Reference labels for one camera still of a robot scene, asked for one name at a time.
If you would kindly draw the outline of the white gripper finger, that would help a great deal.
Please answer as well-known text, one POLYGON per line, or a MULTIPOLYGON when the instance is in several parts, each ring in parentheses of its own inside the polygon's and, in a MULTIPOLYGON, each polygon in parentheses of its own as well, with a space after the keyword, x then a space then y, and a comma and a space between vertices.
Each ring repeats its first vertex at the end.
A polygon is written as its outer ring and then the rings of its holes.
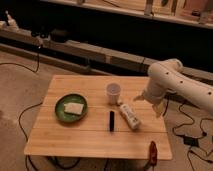
POLYGON ((134 101, 143 101, 143 100, 145 100, 145 98, 143 95, 137 95, 133 100, 134 101))
POLYGON ((160 117, 164 113, 164 103, 161 102, 158 105, 154 105, 153 110, 156 112, 156 116, 160 117))

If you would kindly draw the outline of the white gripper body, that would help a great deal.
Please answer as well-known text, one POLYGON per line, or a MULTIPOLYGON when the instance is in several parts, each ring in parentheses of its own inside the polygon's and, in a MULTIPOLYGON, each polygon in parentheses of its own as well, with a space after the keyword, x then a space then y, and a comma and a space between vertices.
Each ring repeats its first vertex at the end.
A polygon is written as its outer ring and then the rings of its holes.
POLYGON ((143 97, 146 101, 153 105, 159 105, 166 94, 165 89, 148 89, 143 90, 143 97))

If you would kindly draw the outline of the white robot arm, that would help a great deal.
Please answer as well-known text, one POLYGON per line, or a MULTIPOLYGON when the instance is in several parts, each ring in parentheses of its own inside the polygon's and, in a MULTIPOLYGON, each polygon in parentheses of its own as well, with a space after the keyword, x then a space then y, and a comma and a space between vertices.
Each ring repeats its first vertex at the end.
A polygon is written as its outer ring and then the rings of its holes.
POLYGON ((134 100, 146 100, 153 105, 157 116, 158 106, 167 90, 173 90, 189 102, 213 115, 213 86, 195 81, 182 74, 183 64, 178 59, 168 59, 151 64, 148 68, 149 81, 142 93, 134 100))

